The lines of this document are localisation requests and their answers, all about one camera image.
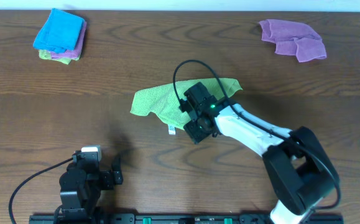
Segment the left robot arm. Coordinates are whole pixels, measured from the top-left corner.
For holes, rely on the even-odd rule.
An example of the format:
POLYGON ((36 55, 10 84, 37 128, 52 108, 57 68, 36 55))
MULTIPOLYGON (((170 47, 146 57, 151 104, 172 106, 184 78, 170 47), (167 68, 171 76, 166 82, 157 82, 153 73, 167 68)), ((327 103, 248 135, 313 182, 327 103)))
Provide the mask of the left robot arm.
POLYGON ((77 152, 60 177, 62 204, 56 209, 54 223, 108 223, 109 218, 96 206, 103 190, 123 183, 121 156, 115 156, 110 170, 99 169, 96 152, 77 152))

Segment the light green microfiber cloth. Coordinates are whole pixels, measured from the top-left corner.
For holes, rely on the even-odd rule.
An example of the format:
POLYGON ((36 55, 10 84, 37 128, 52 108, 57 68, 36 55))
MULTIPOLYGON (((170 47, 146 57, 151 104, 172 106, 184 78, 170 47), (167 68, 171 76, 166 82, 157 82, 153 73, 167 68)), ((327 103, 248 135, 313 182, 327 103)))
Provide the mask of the light green microfiber cloth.
POLYGON ((183 129, 183 126, 190 121, 187 113, 179 109, 178 99, 184 99, 184 92, 191 86, 202 83, 208 92, 221 99, 224 95, 214 78, 177 81, 176 84, 166 84, 139 90, 135 93, 130 113, 137 116, 147 116, 154 113, 161 122, 183 129))

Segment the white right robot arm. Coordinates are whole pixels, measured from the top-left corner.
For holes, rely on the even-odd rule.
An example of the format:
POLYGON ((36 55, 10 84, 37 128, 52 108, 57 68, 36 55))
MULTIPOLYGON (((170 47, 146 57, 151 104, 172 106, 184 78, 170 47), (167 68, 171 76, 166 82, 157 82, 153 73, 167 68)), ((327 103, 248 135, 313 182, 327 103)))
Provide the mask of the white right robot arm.
POLYGON ((194 143, 222 134, 261 156, 279 200, 272 223, 305 223, 332 190, 341 193, 339 175, 310 129, 275 126, 237 103, 184 102, 181 109, 190 116, 184 129, 194 143))

